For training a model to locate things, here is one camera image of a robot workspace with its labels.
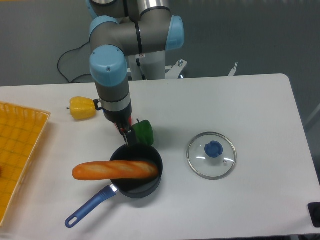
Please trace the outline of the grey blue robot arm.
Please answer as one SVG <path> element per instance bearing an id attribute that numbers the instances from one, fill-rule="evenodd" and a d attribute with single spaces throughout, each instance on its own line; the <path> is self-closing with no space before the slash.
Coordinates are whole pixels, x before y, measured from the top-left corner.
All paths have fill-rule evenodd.
<path id="1" fill-rule="evenodd" d="M 185 42 L 181 17 L 166 0 L 88 0 L 90 74 L 98 99 L 94 106 L 115 124 L 125 143 L 151 146 L 154 133 L 144 120 L 132 124 L 129 82 L 163 80 L 166 52 Z"/>

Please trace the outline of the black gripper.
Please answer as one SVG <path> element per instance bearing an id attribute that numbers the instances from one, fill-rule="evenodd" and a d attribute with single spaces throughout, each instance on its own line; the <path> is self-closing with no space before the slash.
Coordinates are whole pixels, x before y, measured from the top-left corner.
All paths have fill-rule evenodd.
<path id="1" fill-rule="evenodd" d="M 129 103 L 127 107 L 120 111 L 110 111 L 103 107 L 103 101 L 101 99 L 93 100 L 95 109 L 97 111 L 103 111 L 103 114 L 107 120 L 114 123 L 125 123 L 132 114 L 132 104 Z M 128 147 L 132 147 L 137 144 L 137 136 L 132 126 L 123 126 L 121 128 L 121 135 L 124 138 L 125 144 Z"/>

